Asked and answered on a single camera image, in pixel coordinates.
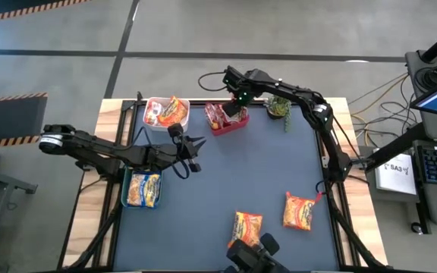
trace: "yellow snack bag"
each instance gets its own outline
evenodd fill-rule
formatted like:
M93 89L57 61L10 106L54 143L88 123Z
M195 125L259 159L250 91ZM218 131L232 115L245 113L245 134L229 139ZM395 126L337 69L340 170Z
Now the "yellow snack bag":
M161 175L135 173L131 177L127 204L155 208L159 201Z
M286 192L286 207L282 225L311 231L314 205L315 200L292 196L289 192Z
M231 247L236 239L241 239L251 247L259 244L259 232L262 224L262 215L235 212L234 230L228 247Z

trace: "concrete floor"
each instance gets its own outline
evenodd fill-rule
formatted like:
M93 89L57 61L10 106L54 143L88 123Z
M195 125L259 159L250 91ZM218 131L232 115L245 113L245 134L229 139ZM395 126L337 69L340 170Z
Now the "concrete floor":
M116 52L132 1L92 0L0 21L0 49ZM126 50L402 57L436 40L437 1L432 0L141 0ZM0 55L0 96L48 92L45 123L70 123L93 131L114 60ZM196 79L228 64L241 70L261 68L286 82L349 101L405 72L404 63L391 62L124 58L112 97L133 98L136 91L148 97L226 97L201 90ZM220 86L220 80L210 78L205 84ZM406 82L404 87L410 95L411 85ZM380 93L351 105L351 111L366 107ZM403 102L398 88L382 101ZM376 105L362 116L372 120L385 114ZM386 121L372 129L399 133L401 124ZM385 145L391 137L374 140ZM81 171L71 158L44 155L36 145L0 152L1 172L39 184L35 196L15 194L19 207L5 214L0 268L52 270ZM433 235L419 237L408 229L404 205L374 201L374 206L389 263L437 271L437 227ZM47 208L55 213L46 213Z

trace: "white plastic bowl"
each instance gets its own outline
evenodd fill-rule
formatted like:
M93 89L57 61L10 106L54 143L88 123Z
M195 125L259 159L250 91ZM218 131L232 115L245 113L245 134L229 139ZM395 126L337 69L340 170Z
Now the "white plastic bowl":
M171 98L158 98L158 97L152 97L148 99L148 102L146 103L146 108L144 109L144 114L143 114L143 123L145 126L147 126L149 129L154 130L154 131L160 131L160 132L167 132L168 128L165 126L156 126L156 125L151 125L151 124L147 124L146 123L146 113L148 112L148 107L151 105L151 102L158 102L159 104L163 105L163 108L166 107L166 105L168 105L170 103L170 99ZM185 106L185 108L188 110L187 111L187 116L185 118L183 118L180 122L181 126L183 127L183 131L186 132L188 129L188 118L190 117L190 101L186 100L186 99L178 99L181 103L183 103L183 105Z

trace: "green plant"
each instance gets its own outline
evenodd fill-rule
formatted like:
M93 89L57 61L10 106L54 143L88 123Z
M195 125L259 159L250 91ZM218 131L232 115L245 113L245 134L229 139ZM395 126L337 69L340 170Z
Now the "green plant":
M285 118L285 132L291 124L291 101L280 96L267 98L266 107L271 114Z

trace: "small potted plant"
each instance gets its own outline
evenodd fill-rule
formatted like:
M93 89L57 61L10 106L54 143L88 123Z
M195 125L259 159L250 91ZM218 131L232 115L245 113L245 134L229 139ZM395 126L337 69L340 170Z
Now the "small potted plant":
M280 96L267 98L267 115L273 119L285 119L285 132L288 132L291 121L291 101Z

